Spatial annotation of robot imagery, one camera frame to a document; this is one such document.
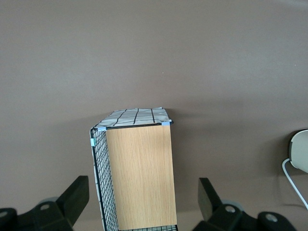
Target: wire frame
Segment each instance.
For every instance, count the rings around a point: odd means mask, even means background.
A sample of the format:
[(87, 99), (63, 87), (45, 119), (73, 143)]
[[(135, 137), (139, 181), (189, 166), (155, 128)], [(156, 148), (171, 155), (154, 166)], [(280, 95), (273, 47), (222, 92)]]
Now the wire frame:
[(91, 139), (96, 140), (95, 146), (92, 147), (92, 153), (97, 195), (99, 198), (104, 230), (118, 231), (119, 227), (116, 217), (116, 204), (111, 178), (106, 132), (98, 131), (94, 128), (90, 131), (90, 136)]
[(178, 227), (177, 225), (167, 225), (167, 226), (127, 230), (127, 231), (178, 231)]

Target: metal screw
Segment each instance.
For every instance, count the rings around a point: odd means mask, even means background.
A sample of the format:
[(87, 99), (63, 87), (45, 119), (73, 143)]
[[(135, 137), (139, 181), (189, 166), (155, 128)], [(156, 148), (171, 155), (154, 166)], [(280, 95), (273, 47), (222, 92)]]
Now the metal screw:
[(48, 208), (49, 208), (49, 204), (45, 204), (40, 207), (41, 210), (46, 210)]
[(5, 217), (6, 215), (8, 215), (8, 212), (7, 211), (3, 211), (3, 212), (0, 213), (0, 218)]
[(226, 206), (225, 209), (228, 213), (235, 213), (235, 208), (230, 205)]
[(273, 214), (270, 214), (270, 213), (266, 214), (265, 218), (267, 220), (269, 220), (269, 221), (272, 221), (272, 222), (277, 222), (278, 221), (277, 217), (275, 217)]

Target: light wood board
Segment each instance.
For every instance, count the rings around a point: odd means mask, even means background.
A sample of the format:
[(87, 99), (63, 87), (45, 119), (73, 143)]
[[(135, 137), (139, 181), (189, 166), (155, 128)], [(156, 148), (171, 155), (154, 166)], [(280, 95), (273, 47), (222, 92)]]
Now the light wood board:
[(107, 130), (120, 230), (177, 224), (170, 126)]

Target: blue tape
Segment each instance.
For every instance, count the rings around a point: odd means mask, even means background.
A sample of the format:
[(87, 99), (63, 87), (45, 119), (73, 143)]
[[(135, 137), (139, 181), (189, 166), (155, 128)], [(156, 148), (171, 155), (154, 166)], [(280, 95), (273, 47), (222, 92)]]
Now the blue tape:
[(98, 131), (106, 131), (106, 127), (98, 127), (97, 130)]
[(162, 126), (169, 126), (170, 122), (162, 122)]
[(90, 139), (90, 141), (91, 141), (91, 146), (95, 147), (96, 146), (96, 139), (92, 138), (92, 139)]

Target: black clamp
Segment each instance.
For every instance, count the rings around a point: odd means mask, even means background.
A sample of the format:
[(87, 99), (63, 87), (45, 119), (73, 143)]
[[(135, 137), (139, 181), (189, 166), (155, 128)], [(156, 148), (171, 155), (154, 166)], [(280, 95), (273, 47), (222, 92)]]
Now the black clamp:
[(296, 231), (278, 213), (261, 212), (255, 219), (234, 205), (223, 204), (208, 178), (199, 179), (198, 203), (204, 221), (193, 231)]
[(89, 178), (79, 176), (55, 202), (44, 202), (17, 215), (0, 209), (0, 231), (72, 231), (89, 201)]

